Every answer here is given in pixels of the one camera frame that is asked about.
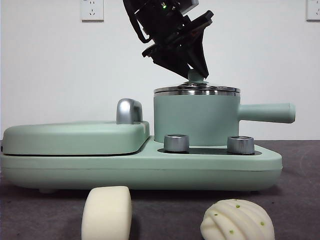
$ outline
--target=small pot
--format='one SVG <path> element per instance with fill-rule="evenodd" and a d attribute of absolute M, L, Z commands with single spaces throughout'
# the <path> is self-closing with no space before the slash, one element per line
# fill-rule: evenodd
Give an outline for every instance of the small pot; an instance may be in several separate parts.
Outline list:
<path fill-rule="evenodd" d="M 154 140 L 189 136 L 191 146 L 225 146 L 239 135 L 239 121 L 293 123 L 291 103 L 240 105 L 240 89 L 190 83 L 154 90 Z"/>

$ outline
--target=appliance base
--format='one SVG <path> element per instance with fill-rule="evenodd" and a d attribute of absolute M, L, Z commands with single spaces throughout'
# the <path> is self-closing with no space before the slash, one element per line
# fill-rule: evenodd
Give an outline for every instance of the appliance base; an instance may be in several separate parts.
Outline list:
<path fill-rule="evenodd" d="M 163 147 L 152 136 L 132 154 L 1 154 L 1 170 L 17 186 L 46 192 L 106 186 L 128 186 L 134 190 L 259 191 L 274 185 L 282 171 L 281 155 L 257 145 L 255 150 L 261 152 L 258 155 L 158 151 Z"/>

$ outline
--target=stainless steel lid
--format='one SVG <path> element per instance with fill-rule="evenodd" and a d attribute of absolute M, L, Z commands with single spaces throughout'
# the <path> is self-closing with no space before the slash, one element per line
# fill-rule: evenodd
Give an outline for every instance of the stainless steel lid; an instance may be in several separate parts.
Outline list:
<path fill-rule="evenodd" d="M 212 86 L 208 82 L 185 82 L 179 86 L 162 87 L 154 90 L 154 96 L 174 95 L 223 95 L 240 96 L 240 89 L 228 86 Z"/>

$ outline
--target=gray table surface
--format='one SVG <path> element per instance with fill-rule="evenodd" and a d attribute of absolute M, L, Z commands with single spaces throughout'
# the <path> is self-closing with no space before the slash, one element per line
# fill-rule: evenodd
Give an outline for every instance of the gray table surface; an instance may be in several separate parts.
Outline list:
<path fill-rule="evenodd" d="M 270 215 L 277 240 L 320 240 L 320 141 L 256 141 L 282 155 L 278 183 L 259 192 L 132 190 L 130 240 L 202 240 L 205 210 L 245 199 Z M 1 240 L 80 240 L 88 190 L 41 194 L 0 183 Z"/>

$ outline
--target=wall outlet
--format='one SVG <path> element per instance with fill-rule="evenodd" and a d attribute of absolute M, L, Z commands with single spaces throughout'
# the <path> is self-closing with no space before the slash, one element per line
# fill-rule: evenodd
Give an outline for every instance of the wall outlet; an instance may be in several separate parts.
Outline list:
<path fill-rule="evenodd" d="M 320 22 L 320 0 L 306 0 L 306 20 Z"/>
<path fill-rule="evenodd" d="M 103 21 L 105 18 L 104 0 L 80 0 L 82 21 Z"/>

